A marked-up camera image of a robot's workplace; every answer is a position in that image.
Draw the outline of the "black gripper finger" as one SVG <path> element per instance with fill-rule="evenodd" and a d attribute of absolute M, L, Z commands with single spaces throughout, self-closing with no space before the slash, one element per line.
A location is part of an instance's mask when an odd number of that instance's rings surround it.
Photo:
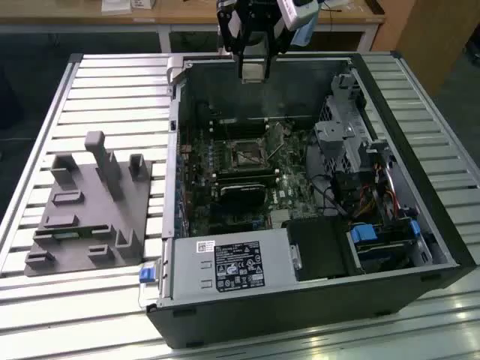
<path fill-rule="evenodd" d="M 223 39 L 223 47 L 231 53 L 241 79 L 244 62 L 245 39 L 243 35 L 242 4 L 216 4 L 217 21 Z"/>
<path fill-rule="evenodd" d="M 271 65 L 279 53 L 285 53 L 290 46 L 290 31 L 285 26 L 282 15 L 278 19 L 269 19 L 265 30 L 264 79 L 270 75 Z"/>

